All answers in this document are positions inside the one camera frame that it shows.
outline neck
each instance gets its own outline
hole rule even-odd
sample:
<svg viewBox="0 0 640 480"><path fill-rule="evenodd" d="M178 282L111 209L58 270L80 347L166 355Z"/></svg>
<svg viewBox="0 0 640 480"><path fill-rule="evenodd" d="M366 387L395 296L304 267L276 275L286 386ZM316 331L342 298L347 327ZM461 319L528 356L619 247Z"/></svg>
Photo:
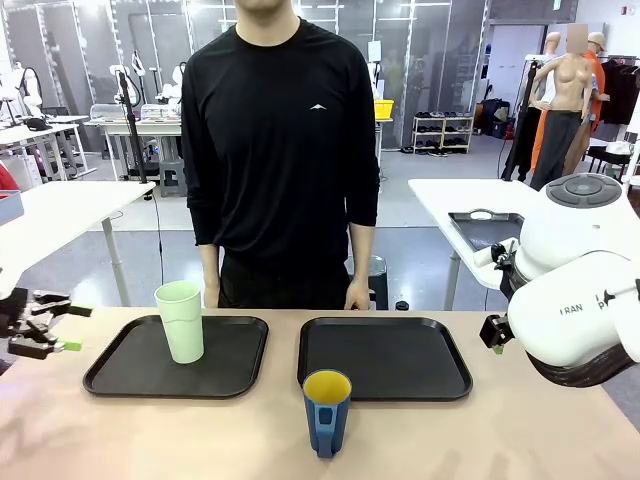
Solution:
<svg viewBox="0 0 640 480"><path fill-rule="evenodd" d="M273 47L286 42L300 26L300 19L293 12L289 1L259 13L236 4L236 15L236 33L245 42L259 47Z"/></svg>

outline blue floor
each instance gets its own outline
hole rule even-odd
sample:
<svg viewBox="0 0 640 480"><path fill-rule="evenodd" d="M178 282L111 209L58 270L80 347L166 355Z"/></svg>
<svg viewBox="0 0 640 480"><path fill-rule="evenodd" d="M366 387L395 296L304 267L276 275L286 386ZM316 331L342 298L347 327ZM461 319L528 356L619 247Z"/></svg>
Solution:
<svg viewBox="0 0 640 480"><path fill-rule="evenodd" d="M134 306L152 306L160 285L156 232L117 232L116 241ZM202 283L202 267L193 233L163 231L165 282L188 279ZM387 261L389 305L398 300L411 310L442 310L451 248L437 228L379 228L373 253ZM71 292L78 303L119 306L120 301L102 232L87 232L22 276L20 286ZM502 294L480 286L460 267L454 310L504 312ZM605 389L640 429L640 367L629 369Z"/></svg>

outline green cup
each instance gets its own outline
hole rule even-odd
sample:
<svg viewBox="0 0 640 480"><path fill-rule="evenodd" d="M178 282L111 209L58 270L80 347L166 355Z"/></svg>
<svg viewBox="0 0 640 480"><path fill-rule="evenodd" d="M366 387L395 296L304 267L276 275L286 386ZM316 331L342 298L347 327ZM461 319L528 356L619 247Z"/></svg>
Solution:
<svg viewBox="0 0 640 480"><path fill-rule="evenodd" d="M204 354L200 287L180 280L161 286L154 297L171 358L176 363L195 362Z"/></svg>

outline black tray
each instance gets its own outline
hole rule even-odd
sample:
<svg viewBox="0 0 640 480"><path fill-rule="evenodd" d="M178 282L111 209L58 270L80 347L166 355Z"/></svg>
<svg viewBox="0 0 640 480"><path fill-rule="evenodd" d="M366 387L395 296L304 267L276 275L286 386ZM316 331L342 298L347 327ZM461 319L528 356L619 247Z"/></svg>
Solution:
<svg viewBox="0 0 640 480"><path fill-rule="evenodd" d="M269 327L254 317L203 317L204 355L171 359L158 315L128 323L84 376L94 395L225 399L256 381Z"/></svg>
<svg viewBox="0 0 640 480"><path fill-rule="evenodd" d="M474 213L486 213L487 219L472 218ZM517 213L495 213L479 208L466 213L449 213L462 237L476 252L509 238L520 239L524 218Z"/></svg>
<svg viewBox="0 0 640 480"><path fill-rule="evenodd" d="M469 394L471 374L441 323L429 318L315 318L302 326L298 382L338 370L352 400L448 402Z"/></svg>

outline man's left hand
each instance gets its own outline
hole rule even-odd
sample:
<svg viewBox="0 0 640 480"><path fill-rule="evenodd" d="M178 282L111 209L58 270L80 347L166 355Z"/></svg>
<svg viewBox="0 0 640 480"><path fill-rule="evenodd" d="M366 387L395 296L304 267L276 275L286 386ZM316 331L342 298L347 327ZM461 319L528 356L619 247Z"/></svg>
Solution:
<svg viewBox="0 0 640 480"><path fill-rule="evenodd" d="M347 289L345 310L369 310L369 285L367 281L353 280Z"/></svg>

